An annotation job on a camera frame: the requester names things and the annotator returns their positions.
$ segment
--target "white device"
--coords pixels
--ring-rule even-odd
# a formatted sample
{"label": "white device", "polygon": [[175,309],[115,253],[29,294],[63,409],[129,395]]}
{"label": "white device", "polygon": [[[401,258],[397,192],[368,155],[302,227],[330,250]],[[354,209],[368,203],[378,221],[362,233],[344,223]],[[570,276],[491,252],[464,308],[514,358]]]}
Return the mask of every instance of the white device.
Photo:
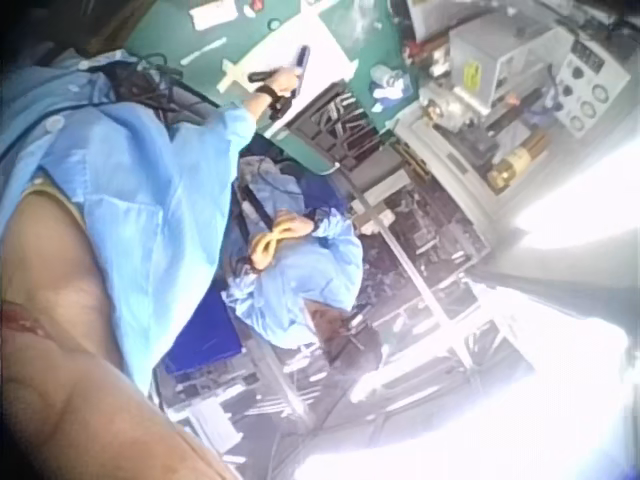
{"label": "white device", "polygon": [[557,27],[521,13],[497,12],[449,34],[454,92],[483,115],[509,93],[523,96],[546,78],[549,63],[566,55]]}
{"label": "white device", "polygon": [[575,40],[545,105],[577,138],[609,108],[630,79],[629,73],[594,41]]}

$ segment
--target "sticker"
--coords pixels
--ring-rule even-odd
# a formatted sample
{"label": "sticker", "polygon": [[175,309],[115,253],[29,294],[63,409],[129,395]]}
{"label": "sticker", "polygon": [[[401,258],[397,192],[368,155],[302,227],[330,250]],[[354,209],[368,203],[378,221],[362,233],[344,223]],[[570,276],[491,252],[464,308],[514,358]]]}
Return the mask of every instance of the sticker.
{"label": "sticker", "polygon": [[478,62],[468,62],[464,66],[464,88],[470,92],[477,92],[480,88],[482,69]]}

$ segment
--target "blue shirt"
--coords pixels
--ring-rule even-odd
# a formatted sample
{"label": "blue shirt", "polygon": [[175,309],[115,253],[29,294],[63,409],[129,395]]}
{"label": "blue shirt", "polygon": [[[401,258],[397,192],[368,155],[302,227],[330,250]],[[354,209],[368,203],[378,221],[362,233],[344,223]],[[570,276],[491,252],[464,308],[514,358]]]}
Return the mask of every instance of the blue shirt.
{"label": "blue shirt", "polygon": [[[272,218],[280,209],[305,213],[295,178],[281,174],[271,162],[241,160],[241,176]],[[228,279],[223,298],[236,315],[281,348],[297,348],[317,341],[304,312],[303,300],[351,310],[362,282],[362,244],[351,221],[337,210],[316,226],[312,235],[278,245],[272,264],[259,275],[245,269]],[[256,215],[246,214],[251,234],[265,231]],[[231,259],[247,254],[239,229],[232,224],[226,240]]]}
{"label": "blue shirt", "polygon": [[[113,302],[126,373],[144,392],[209,287],[227,223],[237,156],[255,132],[243,108],[169,132],[135,103],[112,100],[102,74],[83,71],[126,57],[67,54],[50,68],[12,72],[2,86],[0,233],[38,169],[83,215]],[[7,148],[17,144],[7,154]]]}

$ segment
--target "control panel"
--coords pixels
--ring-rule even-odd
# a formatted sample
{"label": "control panel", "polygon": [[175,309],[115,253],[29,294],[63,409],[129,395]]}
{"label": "control panel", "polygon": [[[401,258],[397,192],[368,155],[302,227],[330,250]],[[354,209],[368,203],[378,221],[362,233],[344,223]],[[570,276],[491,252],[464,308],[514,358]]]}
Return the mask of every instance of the control panel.
{"label": "control panel", "polygon": [[556,77],[557,90],[545,100],[576,137],[582,137],[602,116],[629,81],[630,75],[603,47],[575,40]]}

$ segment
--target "green workbench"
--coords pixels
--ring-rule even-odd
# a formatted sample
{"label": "green workbench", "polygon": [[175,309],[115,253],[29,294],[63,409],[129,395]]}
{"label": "green workbench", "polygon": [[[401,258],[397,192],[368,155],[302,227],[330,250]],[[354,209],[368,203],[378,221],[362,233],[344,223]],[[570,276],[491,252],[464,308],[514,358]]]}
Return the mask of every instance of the green workbench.
{"label": "green workbench", "polygon": [[[378,129],[383,130],[385,122],[414,101],[416,94],[393,108],[371,113],[374,99],[369,94],[369,70],[378,63],[390,68],[404,69],[401,44],[388,14],[386,1],[373,2],[371,13],[374,18],[369,22],[364,34],[360,38],[354,38],[353,3],[354,0],[339,0],[337,5],[325,10],[320,18],[347,57],[352,61],[359,60],[358,69],[349,83],[350,89],[369,112]],[[270,19],[276,18],[284,23],[300,12],[300,0],[265,0],[264,9],[258,12],[255,18],[250,18],[243,13],[245,4],[243,0],[236,0],[238,17],[235,20],[198,32],[193,28],[189,15],[193,2],[158,0],[132,34],[127,49],[137,55],[164,53],[171,66],[184,71],[184,80],[190,86],[219,104],[229,103],[234,98],[229,94],[220,94],[216,89],[217,83],[224,76],[222,59],[238,62],[270,33],[267,26]],[[181,59],[222,37],[227,37],[224,45],[203,53],[186,67],[180,66]],[[312,171],[324,173],[332,167],[328,161],[292,134],[272,140]]]}

